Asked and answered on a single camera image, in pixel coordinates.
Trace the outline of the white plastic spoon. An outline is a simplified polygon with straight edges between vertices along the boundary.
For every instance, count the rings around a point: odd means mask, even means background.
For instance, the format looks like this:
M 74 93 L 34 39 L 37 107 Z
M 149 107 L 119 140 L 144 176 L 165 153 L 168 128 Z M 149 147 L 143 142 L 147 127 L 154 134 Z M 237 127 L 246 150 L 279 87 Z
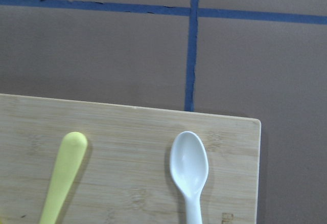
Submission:
M 208 159 L 201 139 L 184 131 L 174 140 L 170 152 L 170 173 L 185 203 L 186 223 L 203 223 L 200 197 L 208 177 Z

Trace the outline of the bamboo cutting board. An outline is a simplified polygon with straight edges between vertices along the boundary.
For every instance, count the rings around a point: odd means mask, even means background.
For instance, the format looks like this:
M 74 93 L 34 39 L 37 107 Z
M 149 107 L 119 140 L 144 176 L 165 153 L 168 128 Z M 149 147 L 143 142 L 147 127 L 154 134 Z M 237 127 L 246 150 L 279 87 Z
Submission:
M 62 138 L 88 149 L 59 223 L 184 223 L 169 170 L 183 131 L 202 140 L 209 175 L 204 223 L 256 223 L 261 123 L 257 119 L 136 106 L 1 95 L 1 221 L 38 223 Z

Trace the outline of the yellow plastic knife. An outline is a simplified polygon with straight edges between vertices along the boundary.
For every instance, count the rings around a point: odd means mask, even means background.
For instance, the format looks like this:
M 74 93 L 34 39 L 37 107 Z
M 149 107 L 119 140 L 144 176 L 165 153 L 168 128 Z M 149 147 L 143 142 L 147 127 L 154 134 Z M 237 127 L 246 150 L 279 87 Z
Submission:
M 80 132 L 66 134 L 59 147 L 39 223 L 56 223 L 87 150 Z

